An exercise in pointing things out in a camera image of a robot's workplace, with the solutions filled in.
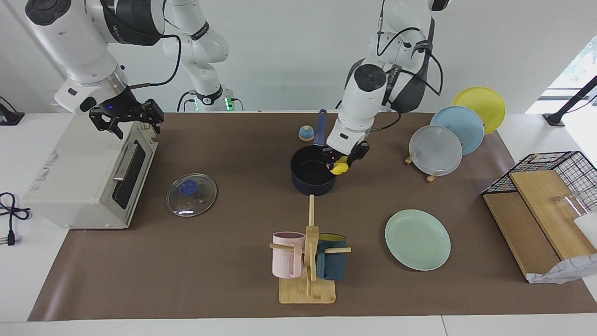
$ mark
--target mug handle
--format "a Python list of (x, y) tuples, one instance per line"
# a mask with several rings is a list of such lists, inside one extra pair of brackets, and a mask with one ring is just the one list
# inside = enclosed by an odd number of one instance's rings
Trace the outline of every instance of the mug handle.
[(316, 273), (317, 277), (320, 279), (324, 278), (324, 271), (325, 271), (325, 247), (321, 248), (317, 253), (317, 263), (316, 263)]
[(301, 265), (303, 251), (300, 245), (291, 244), (291, 246), (294, 247), (294, 260), (293, 271), (290, 273), (290, 277), (298, 277), (303, 271), (303, 266)]

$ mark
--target pink mug handle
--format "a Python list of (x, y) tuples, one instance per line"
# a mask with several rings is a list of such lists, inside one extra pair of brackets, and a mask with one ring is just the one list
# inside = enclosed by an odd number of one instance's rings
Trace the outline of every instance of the pink mug handle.
[(296, 245), (296, 244), (291, 244), (292, 247), (294, 247), (294, 261), (293, 261), (293, 271), (290, 273), (290, 277), (298, 277), (298, 275), (295, 274), (300, 274), (303, 270), (302, 270), (302, 265), (301, 265), (301, 259), (302, 259), (302, 248), (300, 245)]

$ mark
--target pink mug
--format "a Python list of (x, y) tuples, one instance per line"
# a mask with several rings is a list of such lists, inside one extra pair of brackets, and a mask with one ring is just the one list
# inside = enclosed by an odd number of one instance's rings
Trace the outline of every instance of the pink mug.
[(282, 279), (295, 279), (303, 275), (304, 233), (276, 232), (273, 243), (292, 246), (294, 252), (272, 249), (272, 273)]

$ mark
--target blue pan handle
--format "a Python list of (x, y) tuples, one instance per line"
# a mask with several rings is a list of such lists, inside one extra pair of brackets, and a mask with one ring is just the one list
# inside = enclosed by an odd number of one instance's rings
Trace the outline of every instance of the blue pan handle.
[(328, 111), (324, 109), (319, 110), (319, 118), (317, 120), (317, 130), (315, 131), (315, 140), (313, 144), (316, 146), (325, 145), (325, 121), (328, 115)]

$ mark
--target light blue plate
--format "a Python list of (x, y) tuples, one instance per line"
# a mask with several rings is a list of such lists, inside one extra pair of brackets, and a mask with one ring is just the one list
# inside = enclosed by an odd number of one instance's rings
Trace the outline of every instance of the light blue plate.
[(434, 270), (450, 255), (450, 237), (432, 215), (420, 210), (402, 210), (386, 225), (386, 243), (392, 255), (419, 271)]
[(463, 144), (462, 155), (479, 148), (485, 133), (481, 118), (473, 110), (458, 105), (441, 109), (431, 119), (431, 125), (451, 130)]

